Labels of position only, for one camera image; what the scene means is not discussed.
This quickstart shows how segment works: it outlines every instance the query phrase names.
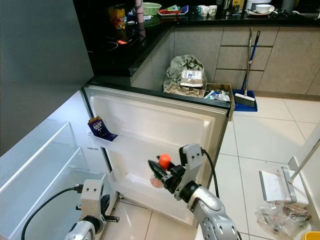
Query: red light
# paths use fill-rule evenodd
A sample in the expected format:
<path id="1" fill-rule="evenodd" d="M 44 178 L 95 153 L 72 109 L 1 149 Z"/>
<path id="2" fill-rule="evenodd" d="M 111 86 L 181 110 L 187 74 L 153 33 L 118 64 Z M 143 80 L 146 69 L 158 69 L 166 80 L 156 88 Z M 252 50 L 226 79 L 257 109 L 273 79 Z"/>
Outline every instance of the red light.
<path id="1" fill-rule="evenodd" d="M 118 44 L 127 44 L 127 42 L 126 41 L 122 41 L 122 40 L 118 40 L 118 41 L 116 41 Z"/>

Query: yellow container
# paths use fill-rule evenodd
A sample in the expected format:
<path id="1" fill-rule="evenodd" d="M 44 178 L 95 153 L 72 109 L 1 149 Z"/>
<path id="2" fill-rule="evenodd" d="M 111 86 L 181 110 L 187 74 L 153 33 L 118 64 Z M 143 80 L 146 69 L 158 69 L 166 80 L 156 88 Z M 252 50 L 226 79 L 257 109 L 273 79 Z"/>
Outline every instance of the yellow container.
<path id="1" fill-rule="evenodd" d="M 303 234 L 301 240 L 319 240 L 320 239 L 320 231 L 308 231 Z"/>

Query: white bowl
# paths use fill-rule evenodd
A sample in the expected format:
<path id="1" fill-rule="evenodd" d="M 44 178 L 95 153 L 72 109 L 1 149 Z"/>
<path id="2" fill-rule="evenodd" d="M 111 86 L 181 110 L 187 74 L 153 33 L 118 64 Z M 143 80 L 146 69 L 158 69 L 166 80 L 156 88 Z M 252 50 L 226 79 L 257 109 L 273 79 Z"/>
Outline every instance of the white bowl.
<path id="1" fill-rule="evenodd" d="M 255 10 L 260 14 L 265 14 L 270 11 L 271 7 L 274 9 L 274 6 L 269 4 L 258 4 L 255 5 Z"/>

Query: trash bag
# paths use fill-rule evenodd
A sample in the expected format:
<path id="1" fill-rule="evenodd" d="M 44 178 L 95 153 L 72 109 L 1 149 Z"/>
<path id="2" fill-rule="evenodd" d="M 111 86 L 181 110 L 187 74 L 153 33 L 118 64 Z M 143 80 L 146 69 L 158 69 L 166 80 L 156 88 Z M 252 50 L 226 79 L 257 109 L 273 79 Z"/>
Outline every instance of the trash bag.
<path id="1" fill-rule="evenodd" d="M 193 55 L 176 56 L 172 59 L 169 68 L 166 70 L 166 78 L 163 81 L 165 90 L 170 83 L 180 84 L 183 70 L 204 69 L 204 65 Z"/>
<path id="2" fill-rule="evenodd" d="M 260 206 L 255 215 L 258 223 L 266 226 L 271 233 L 281 232 L 291 239 L 294 239 L 311 219 L 307 210 L 281 201 Z"/>

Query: mug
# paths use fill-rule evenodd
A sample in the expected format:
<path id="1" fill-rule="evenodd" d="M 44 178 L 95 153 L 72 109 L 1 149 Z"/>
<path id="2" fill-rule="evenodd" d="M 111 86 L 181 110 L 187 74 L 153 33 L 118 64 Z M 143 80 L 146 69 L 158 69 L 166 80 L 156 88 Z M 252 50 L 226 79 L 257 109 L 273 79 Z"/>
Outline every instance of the mug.
<path id="1" fill-rule="evenodd" d="M 208 11 L 209 11 L 209 7 L 208 6 L 203 6 L 201 8 L 201 15 L 207 16 L 208 15 Z"/>
<path id="2" fill-rule="evenodd" d="M 209 10 L 208 10 L 208 13 L 210 16 L 215 16 L 216 13 L 217 13 L 217 5 L 210 5 L 209 6 Z"/>
<path id="3" fill-rule="evenodd" d="M 196 7 L 196 11 L 198 12 L 198 14 L 201 14 L 201 9 L 202 9 L 202 7 L 205 7 L 205 5 L 198 5 L 198 6 Z"/>

